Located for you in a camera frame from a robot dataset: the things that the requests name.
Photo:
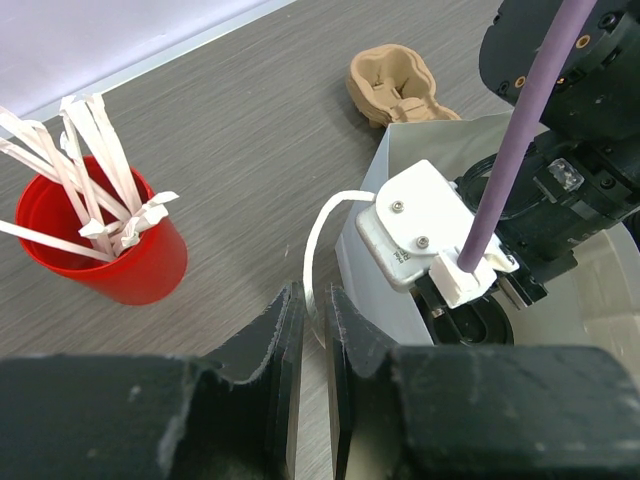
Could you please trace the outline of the single black cup lid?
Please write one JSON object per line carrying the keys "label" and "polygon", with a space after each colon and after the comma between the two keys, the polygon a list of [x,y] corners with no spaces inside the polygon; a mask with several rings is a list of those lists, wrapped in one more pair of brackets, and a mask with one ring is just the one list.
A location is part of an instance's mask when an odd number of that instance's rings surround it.
{"label": "single black cup lid", "polygon": [[435,345],[513,345],[514,336],[504,309],[492,297],[450,310],[425,320]]}

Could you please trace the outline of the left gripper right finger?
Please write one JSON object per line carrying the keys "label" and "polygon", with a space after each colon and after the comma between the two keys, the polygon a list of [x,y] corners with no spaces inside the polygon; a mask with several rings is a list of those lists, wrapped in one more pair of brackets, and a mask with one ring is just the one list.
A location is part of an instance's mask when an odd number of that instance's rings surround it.
{"label": "left gripper right finger", "polygon": [[635,479],[639,393],[587,346],[411,346],[327,292],[337,479]]}

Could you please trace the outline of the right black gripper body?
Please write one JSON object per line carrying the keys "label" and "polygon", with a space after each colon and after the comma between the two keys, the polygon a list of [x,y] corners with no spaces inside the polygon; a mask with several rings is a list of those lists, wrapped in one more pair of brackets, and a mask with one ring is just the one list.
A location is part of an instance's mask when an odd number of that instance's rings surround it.
{"label": "right black gripper body", "polygon": [[537,135],[496,228],[519,267],[489,290],[502,290],[519,309],[531,306],[547,295],[547,282],[576,267],[579,245],[617,224],[639,237],[639,137]]}

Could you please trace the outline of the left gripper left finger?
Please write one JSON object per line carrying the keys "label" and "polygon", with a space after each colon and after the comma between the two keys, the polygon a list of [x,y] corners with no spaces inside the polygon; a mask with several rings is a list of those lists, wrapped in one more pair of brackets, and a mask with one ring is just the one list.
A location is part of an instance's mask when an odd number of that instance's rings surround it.
{"label": "left gripper left finger", "polygon": [[5,479],[291,479],[306,308],[290,283],[203,356],[1,362]]}

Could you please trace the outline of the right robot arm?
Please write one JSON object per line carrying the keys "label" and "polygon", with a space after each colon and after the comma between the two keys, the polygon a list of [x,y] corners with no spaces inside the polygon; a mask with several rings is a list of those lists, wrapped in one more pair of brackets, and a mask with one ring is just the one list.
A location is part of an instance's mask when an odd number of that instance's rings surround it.
{"label": "right robot arm", "polygon": [[[512,106],[561,1],[503,1],[484,36],[479,73]],[[498,273],[519,308],[577,266],[573,250],[626,222],[639,238],[639,1],[596,1],[556,75],[496,234],[520,264]]]}

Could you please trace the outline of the light blue paper bag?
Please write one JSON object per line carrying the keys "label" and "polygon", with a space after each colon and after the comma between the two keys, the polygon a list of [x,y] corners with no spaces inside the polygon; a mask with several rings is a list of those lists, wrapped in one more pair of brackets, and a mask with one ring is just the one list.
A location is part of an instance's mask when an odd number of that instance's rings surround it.
{"label": "light blue paper bag", "polygon": [[509,118],[387,129],[336,253],[350,299],[408,344],[579,344],[639,358],[639,138],[535,137],[483,257],[457,262]]}

